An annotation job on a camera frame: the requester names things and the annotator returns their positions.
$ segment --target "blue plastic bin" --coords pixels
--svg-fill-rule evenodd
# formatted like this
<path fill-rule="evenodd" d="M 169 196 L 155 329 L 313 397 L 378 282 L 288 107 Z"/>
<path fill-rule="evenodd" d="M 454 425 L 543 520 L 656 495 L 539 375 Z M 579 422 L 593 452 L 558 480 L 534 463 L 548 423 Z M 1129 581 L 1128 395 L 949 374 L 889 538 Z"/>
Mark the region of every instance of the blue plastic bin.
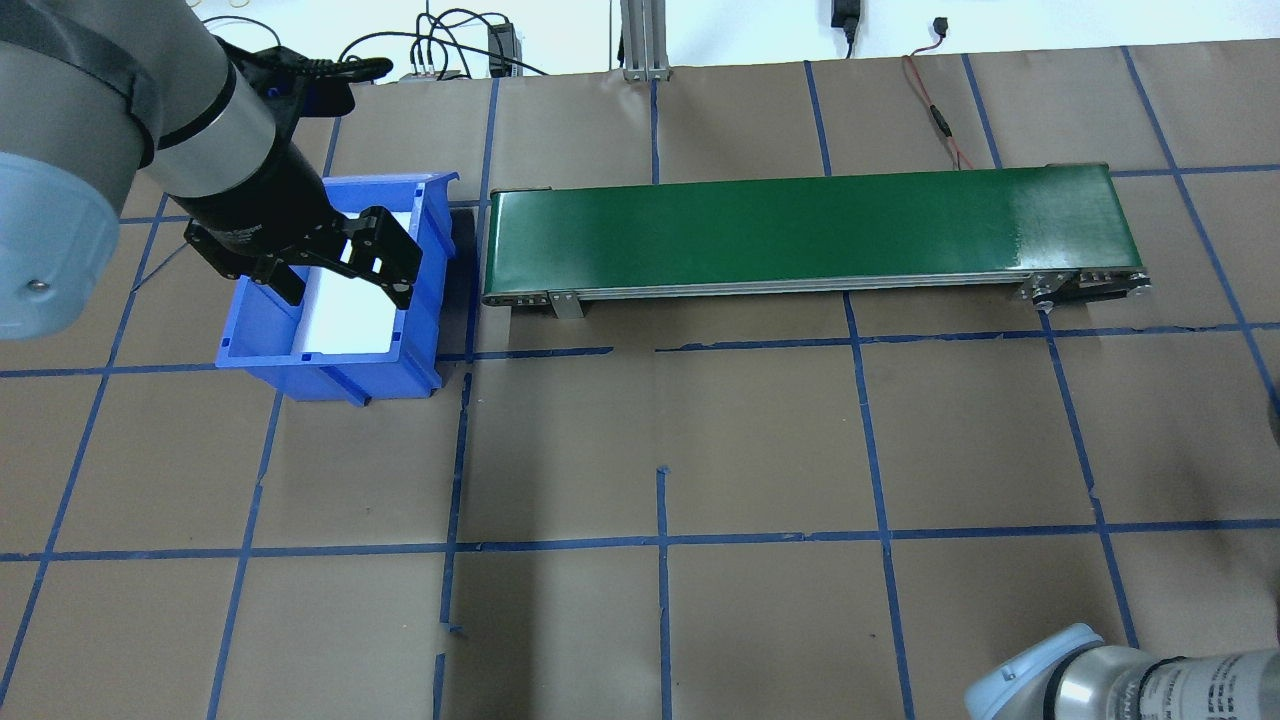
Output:
<path fill-rule="evenodd" d="M 381 205 L 412 211 L 408 234 L 422 247 L 422 264 L 408 310 L 397 310 L 390 348 L 380 354 L 293 352 L 302 319 L 294 307 L 248 278 L 236 286 L 218 368 L 239 368 L 293 400 L 346 400 L 356 406 L 374 398 L 428 397 L 440 387 L 435 372 L 444 269 L 457 254 L 451 236 L 448 184 L 457 173 L 325 178 L 333 206 L 360 213 Z M 294 268 L 303 281 L 311 268 Z"/>

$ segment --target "power adapter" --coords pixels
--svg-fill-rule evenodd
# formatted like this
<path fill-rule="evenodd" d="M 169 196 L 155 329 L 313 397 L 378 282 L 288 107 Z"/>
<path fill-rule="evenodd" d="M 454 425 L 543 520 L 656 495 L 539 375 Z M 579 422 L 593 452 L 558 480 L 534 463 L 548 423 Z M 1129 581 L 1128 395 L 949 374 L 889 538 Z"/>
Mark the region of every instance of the power adapter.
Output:
<path fill-rule="evenodd" d="M 522 60 L 520 56 L 520 38 L 516 37 L 516 26 L 511 23 L 498 23 L 489 31 L 489 53 Z M 512 77 L 524 74 L 520 65 L 513 65 L 502 58 L 489 58 L 489 77 Z"/>
<path fill-rule="evenodd" d="M 842 28 L 850 47 L 863 19 L 863 0 L 831 0 L 831 27 Z"/>

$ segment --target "green conveyor belt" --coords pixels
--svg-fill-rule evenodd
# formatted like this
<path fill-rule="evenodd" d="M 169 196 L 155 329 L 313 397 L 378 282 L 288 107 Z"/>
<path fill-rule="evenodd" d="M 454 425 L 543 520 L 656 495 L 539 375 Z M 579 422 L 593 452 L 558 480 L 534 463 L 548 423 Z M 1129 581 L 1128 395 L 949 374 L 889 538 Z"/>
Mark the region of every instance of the green conveyor belt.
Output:
<path fill-rule="evenodd" d="M 490 222 L 490 305 L 1142 270 L 1105 165 L 495 192 Z"/>

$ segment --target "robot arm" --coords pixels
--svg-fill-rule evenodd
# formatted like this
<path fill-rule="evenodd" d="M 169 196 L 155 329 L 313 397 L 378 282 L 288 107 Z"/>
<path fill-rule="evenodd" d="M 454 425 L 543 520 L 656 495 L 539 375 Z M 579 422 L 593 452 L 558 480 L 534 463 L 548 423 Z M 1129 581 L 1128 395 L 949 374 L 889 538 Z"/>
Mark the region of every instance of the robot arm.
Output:
<path fill-rule="evenodd" d="M 79 315 L 143 168 L 216 272 L 302 300 L 291 265 L 379 284 L 407 307 L 421 250 L 383 208 L 348 219 L 292 143 L 355 106 L 384 59 L 334 64 L 211 36 L 183 0 L 0 0 L 0 340 Z"/>

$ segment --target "blue tape line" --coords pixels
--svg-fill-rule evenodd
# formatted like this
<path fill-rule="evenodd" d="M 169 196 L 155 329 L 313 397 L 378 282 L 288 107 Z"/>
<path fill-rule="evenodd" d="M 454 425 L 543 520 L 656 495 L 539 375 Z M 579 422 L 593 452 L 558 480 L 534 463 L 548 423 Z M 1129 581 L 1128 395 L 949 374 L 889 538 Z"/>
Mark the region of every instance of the blue tape line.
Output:
<path fill-rule="evenodd" d="M 1247 520 L 1175 520 L 1171 523 L 1112 523 L 1112 533 L 1187 533 L 1204 530 L 1271 530 L 1280 528 L 1280 518 Z"/>
<path fill-rule="evenodd" d="M 867 336 L 858 338 L 859 345 L 879 345 L 879 343 L 895 343 L 895 342 L 922 342 L 922 341 L 945 341 L 945 342 L 964 342 L 972 340 L 1027 340 L 1027 338 L 1039 338 L 1044 337 L 1043 331 L 991 331 L 991 332 L 972 332 L 972 333 L 940 333 L 940 334 L 881 334 L 881 336 Z"/>
<path fill-rule="evenodd" d="M 1216 165 L 1207 168 L 1178 168 L 1178 172 L 1184 176 L 1208 176 L 1208 174 L 1222 174 L 1222 173 L 1274 173 L 1280 170 L 1280 165 Z M 1174 170 L 1169 168 L 1156 168 L 1151 170 L 1111 170 L 1111 177 L 1114 178 L 1147 178 L 1147 177 L 1169 177 L 1172 176 Z"/>
<path fill-rule="evenodd" d="M 462 378 L 462 402 L 458 409 L 458 439 L 453 448 L 453 484 L 449 491 L 449 529 L 447 544 L 458 543 L 458 524 L 462 515 L 462 475 L 466 471 L 467 427 L 471 406 L 471 373 Z M 444 555 L 444 578 L 440 582 L 440 623 L 448 623 L 453 609 L 453 569 L 457 555 Z"/>
<path fill-rule="evenodd" d="M 554 541 L 460 542 L 458 552 L 545 552 L 549 550 L 599 550 L 604 547 L 652 547 L 660 544 L 654 536 L 614 538 L 570 538 Z"/>
<path fill-rule="evenodd" d="M 649 81 L 649 172 L 650 184 L 662 182 L 660 161 L 658 159 L 658 81 Z"/>
<path fill-rule="evenodd" d="M 223 624 L 223 641 L 218 646 L 218 664 L 214 666 L 214 684 L 209 692 L 206 720 L 218 717 L 218 703 L 223 697 L 223 678 L 227 674 L 227 659 L 232 651 L 232 635 L 236 632 L 236 616 L 239 614 L 239 598 L 244 591 L 244 573 L 248 570 L 250 550 L 253 547 L 253 528 L 257 525 L 257 510 L 261 503 L 262 482 L 259 479 L 253 484 L 253 500 L 248 507 L 248 520 L 244 521 L 244 538 L 241 541 L 239 560 L 236 562 L 236 579 L 232 583 L 232 597 L 227 606 L 227 621 Z"/>
<path fill-rule="evenodd" d="M 1132 533 L 1193 533 L 1280 529 L 1280 518 L 1245 518 L 1239 520 L 1172 520 L 1156 523 L 1108 523 L 1112 534 Z M 1080 536 L 1097 532 L 1097 525 L 1004 525 L 989 528 L 914 528 L 890 530 L 892 539 L 963 539 L 963 538 L 1019 538 L 1043 536 Z M 814 533 L 730 533 L 685 536 L 628 536 L 613 538 L 579 538 L 563 541 L 529 542 L 471 542 L 458 543 L 458 552 L 544 552 L 557 550 L 593 550 L 605 547 L 658 547 L 662 544 L 776 544 L 804 542 L 874 542 L 878 530 L 822 530 Z M 440 555 L 449 551 L 449 543 L 402 544 L 347 544 L 256 547 L 253 557 L 340 557 L 352 555 Z M 41 552 L 0 552 L 0 562 L 38 562 Z M 58 551 L 49 556 L 51 562 L 92 562 L 120 560 L 210 560 L 239 557 L 239 548 L 205 547 L 172 550 L 74 550 Z"/>
<path fill-rule="evenodd" d="M 809 83 L 809 102 L 813 104 L 813 122 L 818 127 L 818 150 L 822 151 L 822 174 L 831 177 L 831 154 L 827 151 L 827 128 L 822 123 L 822 105 L 818 104 L 818 83 L 813 81 L 813 63 L 804 61 L 804 77 Z"/>
<path fill-rule="evenodd" d="M 140 375 L 147 373 L 196 373 L 216 370 L 212 363 L 182 365 L 119 365 L 113 368 L 45 368 L 40 370 L 0 370 L 0 378 L 64 378 L 72 375 Z"/>
<path fill-rule="evenodd" d="M 1111 575 L 1111 587 L 1115 591 L 1116 606 L 1120 610 L 1120 623 L 1124 625 L 1125 639 L 1130 646 L 1138 647 L 1138 632 L 1134 629 L 1133 615 L 1129 612 L 1129 598 L 1124 589 L 1124 582 L 1120 579 L 1120 565 L 1116 562 L 1115 550 L 1111 547 L 1111 534 L 1107 532 L 1106 512 L 1102 510 L 1102 501 L 1098 498 L 1094 488 L 1093 465 L 1089 462 L 1089 452 L 1084 447 L 1084 433 L 1080 432 L 1080 419 L 1075 413 L 1075 401 L 1071 398 L 1071 388 L 1066 382 L 1066 370 L 1062 368 L 1062 357 L 1057 351 L 1057 341 L 1053 340 L 1053 327 L 1050 324 L 1047 314 L 1041 314 L 1041 324 L 1044 328 L 1044 343 L 1048 346 L 1053 375 L 1057 378 L 1057 389 L 1062 396 L 1066 421 L 1071 428 L 1071 442 L 1075 445 L 1075 455 L 1080 462 L 1080 474 L 1084 475 L 1084 488 L 1089 495 L 1089 503 L 1093 506 L 1093 519 L 1098 538 L 1102 541 L 1102 555 L 1107 562 L 1107 573 Z"/>
<path fill-rule="evenodd" d="M 1014 525 L 996 528 L 920 528 L 893 530 L 893 539 L 1025 538 L 1093 534 L 1097 525 Z"/>
<path fill-rule="evenodd" d="M 654 352 L 701 352 L 704 350 L 768 350 L 777 347 L 831 347 L 849 345 L 847 337 L 818 337 L 801 340 L 742 340 L 724 342 L 690 342 L 680 347 L 659 347 Z"/>
<path fill-rule="evenodd" d="M 667 477 L 671 469 L 658 468 L 658 639 L 662 665 L 662 720 L 672 717 L 671 675 L 671 575 L 667 568 Z"/>
<path fill-rule="evenodd" d="M 105 375 L 105 368 L 56 368 L 44 370 L 0 370 L 0 378 L 64 378 L 70 375 Z"/>
<path fill-rule="evenodd" d="M 333 129 L 329 132 L 329 149 L 325 150 L 324 156 L 324 177 L 329 177 L 333 173 L 333 155 L 338 150 L 338 133 L 342 131 L 342 118 L 333 119 Z"/>
<path fill-rule="evenodd" d="M 1155 170 L 1111 170 L 1111 177 L 1114 178 L 1153 178 L 1153 177 L 1169 177 L 1174 174 L 1170 169 L 1155 169 Z"/>
<path fill-rule="evenodd" d="M 261 482 L 266 477 L 266 469 L 271 464 L 271 448 L 275 447 L 275 427 L 280 421 L 280 405 L 284 402 L 284 393 L 275 391 L 275 401 L 271 404 L 271 416 L 266 421 L 266 439 L 262 442 L 262 457 L 257 461 L 257 479 Z"/>
<path fill-rule="evenodd" d="M 893 571 L 893 543 L 884 506 L 884 487 L 881 483 L 879 455 L 876 451 L 876 429 L 872 424 L 872 405 L 867 395 L 867 373 L 863 348 L 858 336 L 858 319 L 849 292 L 844 293 L 845 322 L 849 324 L 850 347 L 854 351 L 854 380 L 858 386 L 858 409 L 863 418 L 863 437 L 867 442 L 867 464 L 872 474 L 872 496 L 876 501 L 876 530 L 879 534 L 881 559 L 884 565 L 884 591 L 888 596 L 888 619 L 893 630 L 893 653 L 897 656 L 897 682 L 902 692 L 902 712 L 906 720 L 915 720 L 915 702 L 911 698 L 911 675 L 906 665 L 906 639 L 902 634 L 902 611 L 897 601 L 897 574 Z"/>
<path fill-rule="evenodd" d="M 174 258 L 178 256 L 179 252 L 182 252 L 187 247 L 189 247 L 189 246 L 186 242 L 183 242 L 182 245 L 179 245 L 178 247 L 175 247 L 173 252 L 170 252 L 164 260 L 160 261 L 159 265 L 156 265 L 155 270 L 151 270 L 150 273 L 147 273 L 146 277 L 143 277 L 141 281 L 138 281 L 137 284 L 133 286 L 133 290 L 129 291 L 129 292 L 137 292 L 137 291 L 142 290 L 142 286 L 147 284 L 147 281 L 150 281 L 151 278 L 156 277 L 156 273 L 159 273 L 160 270 L 163 270 L 165 268 L 165 265 L 168 265 Z"/>
<path fill-rule="evenodd" d="M 431 680 L 431 720 L 440 720 L 444 708 L 444 653 L 435 656 L 435 675 Z"/>
<path fill-rule="evenodd" d="M 159 218 L 120 218 L 122 225 L 150 225 L 151 223 L 184 223 L 191 215 L 161 215 Z"/>
<path fill-rule="evenodd" d="M 353 555 L 438 555 L 448 552 L 444 542 L 407 542 L 393 544 L 329 544 L 298 547 L 255 547 L 253 557 L 347 557 Z"/>
<path fill-rule="evenodd" d="M 1249 354 L 1253 356 L 1253 364 L 1258 369 L 1258 374 L 1262 377 L 1262 386 L 1267 391 L 1267 397 L 1271 398 L 1271 406 L 1280 411 L 1280 395 L 1276 395 L 1275 383 L 1271 379 L 1271 370 L 1267 369 L 1267 363 L 1262 357 L 1262 350 L 1258 347 L 1257 341 L 1253 337 L 1253 332 L 1249 329 L 1248 322 L 1244 319 L 1244 309 L 1240 306 L 1240 301 L 1235 297 L 1235 291 L 1231 288 L 1231 282 L 1226 277 L 1226 269 L 1222 266 L 1222 261 L 1217 256 L 1217 251 L 1213 249 L 1213 241 L 1208 237 L 1208 231 L 1204 229 L 1204 223 L 1201 220 L 1199 211 L 1196 209 L 1196 202 L 1192 201 L 1190 191 L 1187 188 L 1187 181 L 1183 179 L 1183 170 L 1178 167 L 1178 161 L 1174 160 L 1174 151 L 1169 146 L 1169 138 L 1165 136 L 1164 128 L 1160 126 L 1160 119 L 1156 117 L 1156 109 L 1151 104 L 1151 97 L 1147 95 L 1147 88 L 1142 83 L 1142 77 L 1138 74 L 1138 67 L 1133 61 L 1133 54 L 1129 53 L 1129 47 L 1120 47 L 1120 53 L 1124 55 L 1125 65 L 1129 68 L 1129 77 L 1133 79 L 1134 87 L 1138 90 L 1138 96 L 1142 99 L 1142 106 L 1147 111 L 1147 119 L 1151 122 L 1151 128 L 1156 133 L 1156 140 L 1160 141 L 1160 150 L 1165 154 L 1165 160 L 1169 163 L 1169 169 L 1172 170 L 1174 183 L 1178 186 L 1178 193 L 1183 197 L 1183 205 L 1187 206 L 1187 213 L 1192 218 L 1192 224 L 1196 227 L 1196 234 L 1199 236 L 1201 245 L 1204 246 L 1204 252 L 1208 255 L 1210 264 L 1213 266 L 1213 273 L 1217 275 L 1219 283 L 1222 286 L 1222 292 L 1226 295 L 1226 301 L 1231 306 L 1231 313 L 1235 314 L 1235 320 L 1242 325 L 1242 334 L 1244 336 L 1244 343 L 1249 347 Z"/>
<path fill-rule="evenodd" d="M 608 355 L 613 347 L 561 347 L 556 350 L 503 350 L 476 352 L 475 360 L 527 360 L 531 357 L 582 357 L 588 355 Z"/>
<path fill-rule="evenodd" d="M 156 218 L 164 215 L 165 205 L 169 202 L 168 195 L 160 196 L 160 204 L 156 208 Z M 156 231 L 160 229 L 159 223 L 151 223 L 151 231 L 147 233 L 147 242 L 142 247 L 142 256 L 138 259 L 138 266 L 133 273 L 133 283 L 137 284 L 138 278 L 146 270 L 147 259 L 151 256 L 151 247 L 155 245 Z M 102 409 L 102 398 L 106 396 L 106 386 L 110 380 L 110 368 L 115 364 L 115 357 L 120 352 L 120 342 L 124 340 L 124 328 L 129 324 L 129 314 L 133 311 L 133 300 L 137 296 L 129 293 L 124 301 L 124 310 L 120 313 L 120 322 L 115 328 L 115 337 L 111 340 L 111 350 L 106 357 L 105 372 L 102 379 L 97 383 L 97 392 L 93 395 L 93 404 L 88 411 L 88 419 L 84 421 L 84 432 L 81 433 L 79 445 L 76 447 L 76 459 L 72 461 L 72 469 L 67 477 L 67 484 L 63 487 L 63 496 L 58 501 L 58 511 L 54 514 L 54 523 L 49 529 L 49 536 L 45 539 L 45 550 L 41 553 L 40 566 L 36 569 L 36 577 L 31 583 L 31 592 L 27 594 L 27 605 L 22 611 L 22 620 L 18 623 L 18 632 L 14 634 L 13 644 L 9 648 L 9 660 L 5 662 L 4 675 L 0 676 L 0 707 L 4 707 L 5 697 L 9 694 L 9 684 L 13 682 L 13 673 L 18 666 L 18 656 L 22 653 L 22 644 L 27 639 L 27 630 L 31 628 L 31 616 L 36 612 L 36 602 L 40 600 L 40 591 L 45 585 L 45 574 L 49 571 L 49 562 L 54 553 L 54 547 L 58 544 L 58 536 L 61 533 L 63 521 L 67 519 L 67 509 L 70 506 L 72 493 L 76 491 L 76 482 L 79 479 L 81 466 L 84 464 L 84 452 L 88 450 L 88 441 L 93 436 L 93 425 L 97 421 L 97 414 Z"/>
<path fill-rule="evenodd" d="M 238 557 L 234 547 L 200 547 L 172 550 L 72 550 L 54 552 L 50 560 L 55 562 L 91 562 L 99 560 L 210 560 L 219 557 Z"/>
<path fill-rule="evenodd" d="M 1005 163 L 1000 159 L 1000 147 L 996 146 L 996 133 L 991 129 L 991 119 L 987 118 L 987 105 L 982 101 L 982 90 L 978 88 L 978 76 L 973 72 L 973 63 L 969 61 L 969 54 L 964 53 L 960 55 L 960 60 L 964 63 L 964 74 L 969 78 L 969 90 L 973 92 L 973 101 L 978 106 L 978 119 L 982 120 L 982 132 L 987 136 L 987 150 L 991 151 L 991 161 L 997 169 L 1004 168 Z"/>
<path fill-rule="evenodd" d="M 476 325 L 480 322 L 480 259 L 483 256 L 483 240 L 485 238 L 485 223 L 489 220 L 489 169 L 493 165 L 493 132 L 498 118 L 498 90 L 502 87 L 502 78 L 493 78 L 489 86 L 489 114 L 485 119 L 484 155 L 480 161 L 480 204 L 476 205 L 476 232 L 475 252 L 471 269 L 471 288 L 467 292 L 467 336 L 463 343 L 467 363 L 475 361 L 476 356 Z"/>
<path fill-rule="evenodd" d="M 667 544 L 773 544 L 791 542 L 865 542 L 878 539 L 881 539 L 879 530 L 822 530 L 817 533 L 668 536 Z"/>
<path fill-rule="evenodd" d="M 1270 165 L 1219 165 L 1213 168 L 1178 168 L 1184 176 L 1203 176 L 1217 173 L 1274 173 L 1280 170 L 1280 164 Z"/>
<path fill-rule="evenodd" d="M 218 365 L 212 363 L 184 363 L 175 365 L 118 365 L 104 368 L 104 372 L 111 375 L 146 375 L 151 373 L 207 373 L 218 369 Z"/>
<path fill-rule="evenodd" d="M 1134 336 L 1134 334 L 1185 334 L 1185 333 L 1225 333 L 1225 332 L 1239 332 L 1240 325 L 1235 323 L 1226 323 L 1221 325 L 1204 325 L 1204 327 L 1190 327 L 1190 325 L 1155 325 L 1149 328 L 1093 328 L 1093 329 L 1074 329 L 1074 331 L 1060 331 L 1053 329 L 1055 337 L 1116 337 L 1116 336 Z"/>

